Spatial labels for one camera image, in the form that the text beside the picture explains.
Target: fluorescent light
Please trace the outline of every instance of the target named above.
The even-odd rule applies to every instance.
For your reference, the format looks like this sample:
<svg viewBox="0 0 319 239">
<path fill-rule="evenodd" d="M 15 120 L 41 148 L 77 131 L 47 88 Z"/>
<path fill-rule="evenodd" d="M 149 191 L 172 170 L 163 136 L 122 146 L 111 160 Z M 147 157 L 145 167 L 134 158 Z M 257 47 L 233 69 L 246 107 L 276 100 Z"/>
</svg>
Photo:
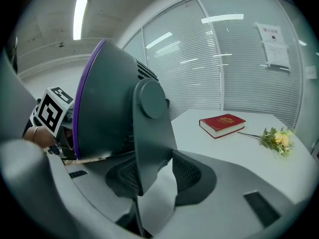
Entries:
<svg viewBox="0 0 319 239">
<path fill-rule="evenodd" d="M 88 0 L 76 1 L 73 20 L 73 40 L 81 39 L 82 22 L 87 2 Z"/>
<path fill-rule="evenodd" d="M 231 56 L 232 54 L 231 53 L 228 53 L 228 54 L 220 54 L 220 55 L 214 55 L 213 57 L 220 57 L 220 56 Z"/>
<path fill-rule="evenodd" d="M 146 49 L 152 48 L 154 45 L 165 40 L 166 38 L 170 37 L 171 35 L 173 35 L 171 32 L 168 32 L 168 33 L 162 35 L 161 37 L 157 38 L 155 41 L 151 42 L 148 46 L 146 46 Z"/>
<path fill-rule="evenodd" d="M 244 14 L 226 14 L 226 15 L 202 18 L 201 22 L 205 24 L 209 22 L 216 22 L 216 21 L 230 20 L 230 19 L 243 19 L 243 18 L 244 18 Z"/>
<path fill-rule="evenodd" d="M 306 45 L 307 45 L 305 42 L 300 41 L 300 40 L 299 40 L 299 43 L 300 43 L 302 46 L 306 46 Z"/>
<path fill-rule="evenodd" d="M 186 60 L 186 61 L 183 61 L 181 62 L 181 64 L 184 64 L 184 63 L 187 63 L 187 62 L 190 62 L 190 61 L 194 61 L 194 60 L 197 60 L 198 58 L 193 58 L 193 59 L 190 59 L 190 60 Z"/>
<path fill-rule="evenodd" d="M 201 68 L 205 68 L 205 67 L 204 67 L 204 66 L 201 66 L 201 67 L 195 67 L 195 68 L 192 68 L 191 70 L 201 69 Z"/>
</svg>

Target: book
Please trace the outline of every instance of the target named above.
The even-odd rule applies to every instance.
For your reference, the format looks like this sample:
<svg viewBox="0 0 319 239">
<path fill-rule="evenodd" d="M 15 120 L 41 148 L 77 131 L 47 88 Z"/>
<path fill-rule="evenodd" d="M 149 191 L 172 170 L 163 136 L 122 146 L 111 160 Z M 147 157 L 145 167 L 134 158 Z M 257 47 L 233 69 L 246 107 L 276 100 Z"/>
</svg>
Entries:
<svg viewBox="0 0 319 239">
<path fill-rule="evenodd" d="M 245 120 L 232 114 L 199 120 L 199 126 L 214 139 L 236 132 L 245 127 Z"/>
</svg>

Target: printed notice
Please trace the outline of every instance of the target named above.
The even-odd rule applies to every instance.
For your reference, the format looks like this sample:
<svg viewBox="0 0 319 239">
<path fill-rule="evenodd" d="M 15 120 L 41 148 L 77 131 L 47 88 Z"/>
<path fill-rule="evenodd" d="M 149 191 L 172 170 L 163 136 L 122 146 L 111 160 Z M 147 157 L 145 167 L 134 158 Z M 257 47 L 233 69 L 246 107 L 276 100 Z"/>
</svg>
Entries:
<svg viewBox="0 0 319 239">
<path fill-rule="evenodd" d="M 279 26 L 256 23 L 264 43 L 268 65 L 290 68 L 287 45 Z"/>
</svg>

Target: purple rim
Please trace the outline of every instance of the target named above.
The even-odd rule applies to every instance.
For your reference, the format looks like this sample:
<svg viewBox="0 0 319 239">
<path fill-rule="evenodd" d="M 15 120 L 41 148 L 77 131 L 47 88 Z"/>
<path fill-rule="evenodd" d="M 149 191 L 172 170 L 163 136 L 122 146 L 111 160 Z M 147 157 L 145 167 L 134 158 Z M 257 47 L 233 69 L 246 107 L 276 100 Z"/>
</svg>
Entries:
<svg viewBox="0 0 319 239">
<path fill-rule="evenodd" d="M 92 52 L 92 55 L 89 58 L 89 61 L 85 65 L 85 68 L 82 73 L 79 86 L 75 95 L 74 108 L 73 108 L 72 134 L 73 134 L 73 145 L 74 145 L 75 155 L 78 160 L 81 159 L 80 150 L 79 150 L 79 142 L 78 142 L 78 120 L 79 120 L 79 109 L 80 109 L 82 92 L 83 92 L 86 78 L 88 77 L 89 71 L 93 64 L 93 61 L 95 57 L 97 56 L 98 52 L 100 51 L 100 49 L 102 48 L 105 41 L 106 41 L 105 39 L 100 41 L 100 43 L 95 47 L 94 51 Z"/>
</svg>

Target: yellow flower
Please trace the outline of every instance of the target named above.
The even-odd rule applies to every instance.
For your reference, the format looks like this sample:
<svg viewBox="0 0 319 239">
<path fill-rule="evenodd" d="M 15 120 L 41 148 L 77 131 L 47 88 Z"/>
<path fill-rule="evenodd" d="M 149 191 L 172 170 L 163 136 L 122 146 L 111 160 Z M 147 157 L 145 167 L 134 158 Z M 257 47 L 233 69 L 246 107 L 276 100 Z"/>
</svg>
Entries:
<svg viewBox="0 0 319 239">
<path fill-rule="evenodd" d="M 275 133 L 275 142 L 279 143 L 282 141 L 282 139 L 283 139 L 283 135 L 280 132 L 276 132 Z"/>
<path fill-rule="evenodd" d="M 289 137 L 287 135 L 283 135 L 281 143 L 284 147 L 288 147 L 289 146 Z"/>
</svg>

